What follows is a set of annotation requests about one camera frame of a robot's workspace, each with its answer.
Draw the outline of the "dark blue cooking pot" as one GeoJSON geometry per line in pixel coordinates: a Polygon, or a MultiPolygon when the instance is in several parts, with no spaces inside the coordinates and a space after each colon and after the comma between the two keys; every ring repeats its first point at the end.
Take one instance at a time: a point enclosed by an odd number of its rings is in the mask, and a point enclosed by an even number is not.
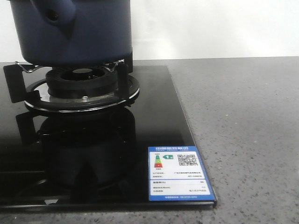
{"type": "Polygon", "coordinates": [[[10,1],[23,58],[34,65],[99,65],[132,52],[129,0],[10,1]]]}

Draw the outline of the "black metal pot support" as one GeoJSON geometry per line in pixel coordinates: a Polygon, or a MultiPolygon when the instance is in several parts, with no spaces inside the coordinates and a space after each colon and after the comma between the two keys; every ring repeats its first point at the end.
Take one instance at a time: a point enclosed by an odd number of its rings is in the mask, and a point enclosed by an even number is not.
{"type": "MultiPolygon", "coordinates": [[[[45,79],[25,86],[23,74],[34,73],[40,66],[31,64],[15,64],[4,66],[4,75],[12,103],[23,101],[32,111],[53,114],[75,114],[103,111],[118,106],[130,106],[138,98],[140,86],[136,78],[130,75],[133,71],[133,55],[129,54],[120,60],[100,63],[108,71],[117,72],[118,86],[110,93],[96,97],[58,98],[48,93],[45,79]]],[[[93,68],[98,66],[80,66],[72,68],[93,68]]]]}

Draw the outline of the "blue energy efficiency label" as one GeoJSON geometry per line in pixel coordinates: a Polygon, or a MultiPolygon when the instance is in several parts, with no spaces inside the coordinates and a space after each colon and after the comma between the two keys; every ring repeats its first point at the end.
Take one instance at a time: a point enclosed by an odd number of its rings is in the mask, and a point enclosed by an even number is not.
{"type": "Polygon", "coordinates": [[[148,147],[149,200],[216,202],[196,146],[148,147]]]}

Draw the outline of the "black glass gas stove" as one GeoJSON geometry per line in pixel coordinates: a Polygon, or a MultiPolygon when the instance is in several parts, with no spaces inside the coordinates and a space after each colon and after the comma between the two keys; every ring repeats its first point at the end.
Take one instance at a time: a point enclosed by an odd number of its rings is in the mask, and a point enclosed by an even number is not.
{"type": "Polygon", "coordinates": [[[10,100],[0,74],[0,211],[200,210],[149,200],[148,147],[196,146],[166,66],[136,66],[132,107],[41,116],[10,100]]]}

